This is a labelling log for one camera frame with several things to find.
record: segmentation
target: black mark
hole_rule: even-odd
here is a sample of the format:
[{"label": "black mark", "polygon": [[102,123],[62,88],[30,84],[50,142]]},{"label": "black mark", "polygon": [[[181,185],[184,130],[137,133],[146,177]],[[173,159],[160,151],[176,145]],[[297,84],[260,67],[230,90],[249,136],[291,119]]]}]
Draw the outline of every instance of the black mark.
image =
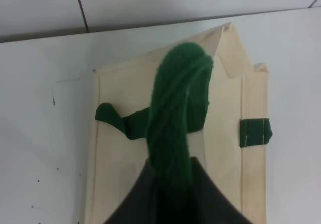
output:
[{"label": "black mark", "polygon": [[54,104],[54,106],[56,106],[53,87],[51,88],[51,95],[52,95],[52,103]]},{"label": "black mark", "polygon": [[62,82],[70,82],[70,81],[79,81],[80,77],[78,78],[73,78],[73,79],[64,79],[64,80],[59,80],[56,83],[62,83]]}]

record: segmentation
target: dark fabric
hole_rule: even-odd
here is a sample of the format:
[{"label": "dark fabric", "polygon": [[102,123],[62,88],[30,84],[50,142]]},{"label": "dark fabric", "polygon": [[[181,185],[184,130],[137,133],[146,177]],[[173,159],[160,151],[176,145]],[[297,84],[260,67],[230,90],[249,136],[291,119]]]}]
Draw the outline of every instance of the dark fabric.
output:
[{"label": "dark fabric", "polygon": [[154,170],[147,160],[126,199],[105,224],[250,224],[222,195],[197,158],[191,158],[193,186],[186,208],[165,204]]},{"label": "dark fabric", "polygon": [[240,147],[266,145],[272,134],[270,119],[243,119],[240,122]]}]

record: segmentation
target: stitching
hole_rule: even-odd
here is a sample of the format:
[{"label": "stitching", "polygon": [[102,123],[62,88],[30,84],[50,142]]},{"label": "stitching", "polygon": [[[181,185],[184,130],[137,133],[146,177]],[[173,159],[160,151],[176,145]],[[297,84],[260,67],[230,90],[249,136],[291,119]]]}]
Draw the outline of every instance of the stitching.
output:
[{"label": "stitching", "polygon": [[263,141],[262,141],[262,145],[264,145],[264,120],[265,119],[263,119]]},{"label": "stitching", "polygon": [[247,146],[246,119],[245,119],[245,146]]}]

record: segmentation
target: fabric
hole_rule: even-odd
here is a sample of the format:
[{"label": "fabric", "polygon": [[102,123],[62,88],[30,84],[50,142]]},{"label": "fabric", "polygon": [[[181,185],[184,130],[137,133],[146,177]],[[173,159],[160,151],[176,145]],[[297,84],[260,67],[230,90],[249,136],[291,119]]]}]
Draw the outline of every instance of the fabric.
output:
[{"label": "fabric", "polygon": [[[207,108],[193,102],[192,99],[189,99],[189,101],[187,132],[192,133],[203,128],[206,116],[205,109]],[[136,140],[146,137],[149,107],[122,118],[112,104],[102,103],[96,110],[95,119],[113,125],[130,140]]]},{"label": "fabric", "polygon": [[211,181],[197,158],[191,158],[193,186],[188,212],[168,213],[147,160],[134,187],[105,224],[250,224]]},{"label": "fabric", "polygon": [[[252,67],[233,24],[182,42],[199,44],[215,62],[204,127],[187,135],[190,155],[237,210],[252,223],[265,224],[265,145],[240,148],[239,127],[240,119],[267,118],[269,73]],[[124,117],[150,107],[159,64],[175,45],[96,69],[95,110],[109,102]],[[92,124],[85,216],[87,224],[101,224],[132,189],[148,149],[146,138],[130,140],[110,124]]]},{"label": "fabric", "polygon": [[204,125],[212,68],[199,45],[182,43],[167,53],[155,78],[146,138],[165,201],[174,208],[184,207],[192,186],[187,129]]},{"label": "fabric", "polygon": [[270,119],[244,119],[240,121],[240,147],[266,145],[272,137]]}]

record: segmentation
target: white surface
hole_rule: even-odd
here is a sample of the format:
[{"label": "white surface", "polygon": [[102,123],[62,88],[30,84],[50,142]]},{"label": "white surface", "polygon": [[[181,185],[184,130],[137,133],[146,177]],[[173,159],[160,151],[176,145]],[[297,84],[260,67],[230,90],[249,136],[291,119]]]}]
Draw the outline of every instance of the white surface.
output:
[{"label": "white surface", "polygon": [[321,8],[0,44],[0,222],[82,223],[91,70],[228,21],[270,70],[268,223],[321,223]]},{"label": "white surface", "polygon": [[86,32],[77,0],[0,0],[0,36],[71,28]]},{"label": "white surface", "polygon": [[81,0],[89,28],[307,8],[314,0]]}]

